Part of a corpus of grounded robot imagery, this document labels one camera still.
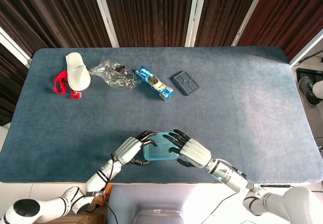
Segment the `red strap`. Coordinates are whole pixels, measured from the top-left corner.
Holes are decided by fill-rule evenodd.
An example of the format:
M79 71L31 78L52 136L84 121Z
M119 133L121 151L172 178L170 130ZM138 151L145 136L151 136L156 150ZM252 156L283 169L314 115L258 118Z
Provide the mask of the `red strap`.
M56 87L57 82L60 84L61 91L58 89L58 87ZM65 70L58 74L56 78L54 78L54 92L56 94L65 94L67 91L67 84L67 70ZM82 93L80 91L75 91L71 89L71 99L80 99L81 97Z

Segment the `shoe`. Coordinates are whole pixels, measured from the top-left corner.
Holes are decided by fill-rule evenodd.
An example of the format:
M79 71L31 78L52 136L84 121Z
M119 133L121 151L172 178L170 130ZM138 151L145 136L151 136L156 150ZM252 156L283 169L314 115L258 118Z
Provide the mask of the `shoe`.
M308 107L315 107L320 102L320 99L314 95L312 89L313 84L309 77L305 76L299 80L298 90L304 99L305 105Z

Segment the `plastic bag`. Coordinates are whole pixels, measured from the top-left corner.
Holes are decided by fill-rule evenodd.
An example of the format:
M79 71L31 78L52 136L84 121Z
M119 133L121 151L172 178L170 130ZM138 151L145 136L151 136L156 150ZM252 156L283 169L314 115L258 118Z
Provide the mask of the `plastic bag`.
M98 66L90 69L89 73L103 78L108 85L118 89L133 89L141 83L133 71L107 59L103 59Z

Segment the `blue-gray table cover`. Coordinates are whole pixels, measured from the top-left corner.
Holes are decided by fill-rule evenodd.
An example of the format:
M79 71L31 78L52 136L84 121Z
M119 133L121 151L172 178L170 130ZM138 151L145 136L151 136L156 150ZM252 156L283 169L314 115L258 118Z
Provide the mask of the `blue-gray table cover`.
M147 85L116 89L98 76L80 100L55 94L65 55L88 69L103 57L132 70L147 66L174 96ZM201 86L184 96L172 76L187 71ZM318 182L322 158L290 65L276 47L59 48L35 53L0 152L2 182L86 182L129 136L181 129L256 183ZM175 160L126 165L114 183L213 183L206 170Z

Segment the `robotic hand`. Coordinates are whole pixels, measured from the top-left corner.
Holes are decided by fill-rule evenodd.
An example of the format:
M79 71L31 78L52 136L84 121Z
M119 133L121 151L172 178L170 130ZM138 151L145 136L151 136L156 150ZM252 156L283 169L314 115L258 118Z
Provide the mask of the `robotic hand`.
M270 212L291 224L318 224L321 223L319 209L322 204L313 193L304 187L295 187L286 191L283 196L269 193L246 178L246 175L222 159L212 159L211 152L202 144L185 133L174 130L164 137L178 148L171 147L175 152L188 161L177 159L177 162L186 167L197 167L206 170L226 184L236 193L249 189L243 200L245 208L254 215Z
M70 210L73 210L75 214L85 211L95 196L104 193L109 181L121 171L123 165L149 163L138 161L134 157L142 147L148 144L157 146L153 140L148 139L156 134L152 131L145 131L136 138L129 137L124 141L116 150L115 155L111 154L111 159L86 182L86 194L80 188L72 187L61 197L49 201L18 200L7 210L0 224L32 224L35 221L45 223L66 215Z

